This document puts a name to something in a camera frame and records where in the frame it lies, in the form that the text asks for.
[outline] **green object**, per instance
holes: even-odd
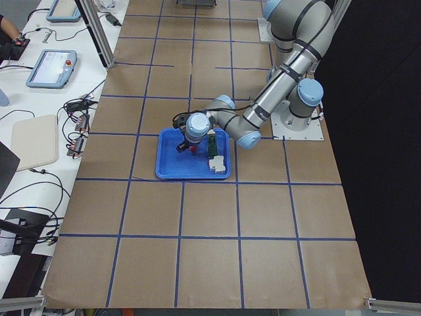
[[[216,134],[208,134],[208,157],[213,158],[218,155],[218,146],[216,144]]]

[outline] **black background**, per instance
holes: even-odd
[[[421,303],[421,1],[352,1],[316,79],[372,297]]]

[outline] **blue tray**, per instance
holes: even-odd
[[[195,153],[185,150],[178,153],[176,147],[184,137],[178,129],[165,128],[159,133],[157,166],[155,172],[162,179],[225,179],[231,175],[230,138],[220,128],[214,129],[218,154],[224,156],[225,172],[209,169],[207,137],[197,146]]]

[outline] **wire bundle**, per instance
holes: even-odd
[[[48,174],[51,176],[54,176],[59,183],[56,182],[52,182],[52,181],[38,181],[38,182],[34,182],[31,184],[28,184],[26,186],[21,187],[20,189],[17,189],[16,191],[10,193],[9,195],[7,195],[6,197],[4,197],[1,201],[0,201],[0,205],[3,204],[4,201],[6,201],[7,199],[9,199],[10,197],[14,196],[15,194],[19,193],[22,190],[25,190],[26,188],[30,188],[32,186],[38,185],[38,184],[51,184],[54,185],[56,187],[59,187],[61,190],[61,194],[60,194],[60,200],[57,203],[57,206],[54,208],[54,210],[51,210],[47,207],[39,207],[39,206],[18,206],[18,207],[0,207],[0,209],[13,209],[13,208],[17,208],[17,209],[39,209],[42,211],[47,211],[50,213],[50,216],[48,218],[48,220],[46,220],[44,223],[41,223],[39,225],[33,226],[32,228],[39,228],[41,226],[43,227],[48,227],[48,228],[52,228],[50,231],[48,231],[45,236],[43,237],[39,237],[37,240],[34,239],[24,239],[22,242],[23,243],[28,243],[28,244],[43,244],[43,243],[48,243],[48,246],[51,246],[53,244],[55,244],[58,240],[58,236],[55,236],[56,232],[59,230],[60,228],[60,220],[63,220],[62,217],[57,217],[56,212],[59,209],[63,198],[64,198],[64,194],[66,194],[68,197],[70,197],[70,194],[68,193],[68,191],[64,188],[63,183],[61,181],[61,179],[51,173],[51,172],[47,172],[45,169],[42,169],[41,171],[38,171],[36,169],[30,168],[29,171],[34,172],[34,173],[40,173],[40,174]]]

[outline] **blue joint cap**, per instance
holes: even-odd
[[[203,113],[194,113],[190,115],[186,122],[186,132],[191,137],[201,137],[209,131],[210,122]]]
[[[228,104],[231,107],[231,109],[233,109],[233,110],[235,109],[234,101],[232,101],[232,99],[225,94],[220,95],[215,100],[225,102],[226,104]]]
[[[281,3],[281,1],[282,0],[269,0],[263,9],[263,17],[268,20],[269,16],[272,14],[272,12],[275,11],[276,7]]]
[[[255,130],[254,132],[248,133],[247,135],[241,137],[237,141],[237,144],[244,149],[251,149],[257,145],[261,137],[262,135],[260,134],[260,132]]]
[[[323,87],[315,79],[302,79],[298,83],[297,91],[300,99],[311,107],[319,105],[323,98]]]

